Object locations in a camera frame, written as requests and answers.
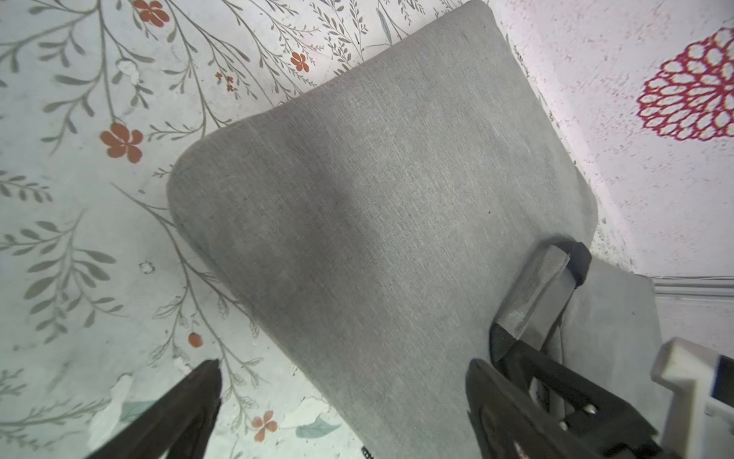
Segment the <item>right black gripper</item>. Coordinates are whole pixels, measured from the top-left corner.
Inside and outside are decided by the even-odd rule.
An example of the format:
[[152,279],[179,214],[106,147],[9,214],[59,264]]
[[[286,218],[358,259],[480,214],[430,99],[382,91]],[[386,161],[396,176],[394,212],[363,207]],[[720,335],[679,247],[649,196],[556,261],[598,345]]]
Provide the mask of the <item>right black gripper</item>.
[[[501,326],[489,330],[495,369],[519,391],[520,400],[569,436],[571,445],[600,458],[677,458],[654,440],[657,430],[629,403],[552,360]],[[534,384],[545,386],[572,411],[560,418],[531,396]]]

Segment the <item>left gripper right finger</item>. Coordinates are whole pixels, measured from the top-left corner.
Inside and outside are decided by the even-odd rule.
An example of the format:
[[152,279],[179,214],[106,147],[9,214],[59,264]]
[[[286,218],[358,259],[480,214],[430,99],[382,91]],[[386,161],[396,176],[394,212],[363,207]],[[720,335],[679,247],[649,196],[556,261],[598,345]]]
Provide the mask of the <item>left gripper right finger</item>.
[[486,361],[466,373],[469,418],[484,458],[596,458]]

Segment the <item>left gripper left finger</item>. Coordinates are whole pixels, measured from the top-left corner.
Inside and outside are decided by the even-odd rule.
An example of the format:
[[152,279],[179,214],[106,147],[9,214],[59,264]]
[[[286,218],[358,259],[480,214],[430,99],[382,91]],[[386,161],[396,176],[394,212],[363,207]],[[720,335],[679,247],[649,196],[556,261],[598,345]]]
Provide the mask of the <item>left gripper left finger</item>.
[[222,405],[218,360],[203,361],[92,458],[202,459]]

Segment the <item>grey laptop bag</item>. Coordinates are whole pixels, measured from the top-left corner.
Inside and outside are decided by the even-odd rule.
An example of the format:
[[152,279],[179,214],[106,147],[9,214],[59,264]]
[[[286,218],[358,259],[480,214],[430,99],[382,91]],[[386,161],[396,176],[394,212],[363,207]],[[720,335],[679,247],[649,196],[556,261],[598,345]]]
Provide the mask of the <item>grey laptop bag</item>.
[[596,198],[484,2],[191,145],[167,199],[374,457],[484,458],[493,326],[663,425],[652,283],[589,254]]

